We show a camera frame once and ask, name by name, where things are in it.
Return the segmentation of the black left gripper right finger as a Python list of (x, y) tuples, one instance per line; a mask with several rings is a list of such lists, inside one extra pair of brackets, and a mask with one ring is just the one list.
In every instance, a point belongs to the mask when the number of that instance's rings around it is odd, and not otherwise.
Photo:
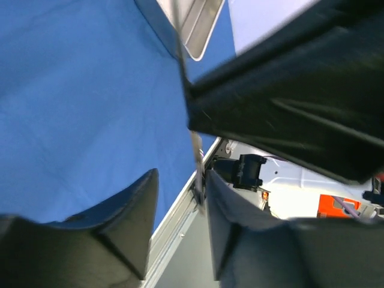
[(213, 170), (206, 203), (214, 278), (221, 287), (382, 287), (383, 222), (281, 220)]

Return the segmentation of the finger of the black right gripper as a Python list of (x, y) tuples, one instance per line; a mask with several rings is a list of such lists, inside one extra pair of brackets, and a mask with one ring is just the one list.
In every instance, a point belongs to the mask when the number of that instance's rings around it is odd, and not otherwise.
[(383, 2), (317, 1), (183, 87), (190, 130), (361, 184), (383, 171)]

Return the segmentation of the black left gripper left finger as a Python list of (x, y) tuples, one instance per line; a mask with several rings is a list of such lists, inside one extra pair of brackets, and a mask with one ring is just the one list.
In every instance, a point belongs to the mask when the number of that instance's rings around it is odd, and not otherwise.
[(69, 219), (1, 216), (2, 287), (138, 287), (145, 279), (158, 171)]

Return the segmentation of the stainless steel instrument tray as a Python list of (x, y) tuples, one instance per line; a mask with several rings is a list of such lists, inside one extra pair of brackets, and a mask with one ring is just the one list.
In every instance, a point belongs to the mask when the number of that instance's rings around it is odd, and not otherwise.
[(221, 13), (222, 0), (136, 0), (138, 9), (167, 51), (176, 56), (176, 33), (189, 58), (200, 61)]

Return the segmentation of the blue surgical cloth wrap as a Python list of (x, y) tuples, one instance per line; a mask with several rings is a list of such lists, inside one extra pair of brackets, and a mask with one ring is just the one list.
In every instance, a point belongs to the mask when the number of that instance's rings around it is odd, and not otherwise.
[(133, 1), (1, 2), (1, 212), (62, 221), (160, 174), (160, 224), (194, 171), (177, 62)]

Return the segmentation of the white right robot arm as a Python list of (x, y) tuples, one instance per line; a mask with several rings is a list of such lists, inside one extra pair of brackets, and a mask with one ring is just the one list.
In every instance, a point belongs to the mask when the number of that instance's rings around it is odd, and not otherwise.
[(383, 2), (318, 1), (196, 82), (221, 287), (383, 286)]

